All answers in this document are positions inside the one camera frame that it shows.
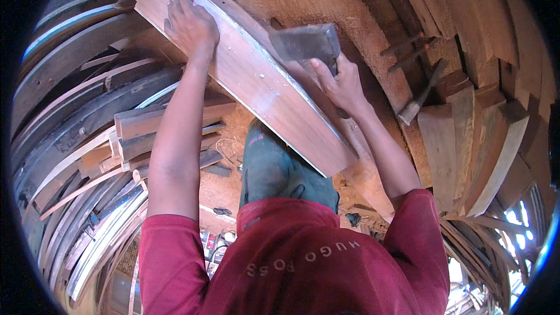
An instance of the red t-shirt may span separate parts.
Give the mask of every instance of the red t-shirt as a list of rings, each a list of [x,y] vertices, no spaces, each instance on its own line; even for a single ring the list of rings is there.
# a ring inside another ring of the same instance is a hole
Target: red t-shirt
[[[444,313],[449,271],[429,191],[408,194],[383,246],[339,226],[315,202],[251,202],[209,281],[197,223],[151,216],[139,252],[144,314]]]

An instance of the man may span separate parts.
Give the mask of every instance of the man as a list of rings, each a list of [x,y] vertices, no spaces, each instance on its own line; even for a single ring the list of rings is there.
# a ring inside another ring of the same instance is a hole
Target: man
[[[198,225],[206,75],[220,34],[192,0],[169,2],[165,31],[189,62],[157,132],[150,205],[140,242],[144,314],[443,314],[447,258],[433,196],[363,96],[343,54],[332,77],[312,60],[328,97],[360,125],[396,208],[382,246],[341,229],[338,194],[262,123],[243,158],[237,240],[212,281]]]

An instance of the left hand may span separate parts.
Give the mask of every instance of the left hand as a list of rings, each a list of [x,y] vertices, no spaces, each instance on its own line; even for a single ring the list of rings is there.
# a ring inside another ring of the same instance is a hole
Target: left hand
[[[187,53],[190,59],[211,59],[220,41],[220,32],[214,17],[193,0],[170,0],[167,4],[168,19],[164,21],[165,33]]]

